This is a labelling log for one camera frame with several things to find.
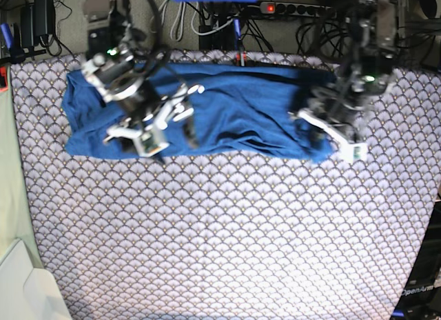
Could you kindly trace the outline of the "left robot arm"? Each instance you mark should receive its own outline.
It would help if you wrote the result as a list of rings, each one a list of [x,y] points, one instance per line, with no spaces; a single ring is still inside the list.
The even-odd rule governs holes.
[[[322,57],[321,32],[340,13],[349,38],[335,74],[323,70],[176,64],[181,76],[204,87],[191,99],[195,112],[166,132],[166,157],[245,150],[284,159],[324,161],[337,143],[348,161],[367,146],[347,134],[370,96],[383,94],[393,74],[394,0],[341,0],[314,26],[311,49]]]

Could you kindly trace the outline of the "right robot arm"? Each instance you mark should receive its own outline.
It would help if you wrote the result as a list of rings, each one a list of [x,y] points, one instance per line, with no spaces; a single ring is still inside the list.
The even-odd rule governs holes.
[[[116,140],[127,152],[156,157],[170,146],[165,130],[170,122],[183,123],[185,139],[198,147],[194,130],[194,108],[189,96],[202,93],[203,86],[189,86],[179,78],[174,94],[160,95],[151,78],[166,67],[170,49],[162,42],[161,16],[154,0],[151,7],[156,34],[147,50],[140,45],[144,33],[134,27],[130,0],[85,0],[88,51],[81,64],[85,80],[105,103],[117,103],[125,118],[106,130],[105,144]]]

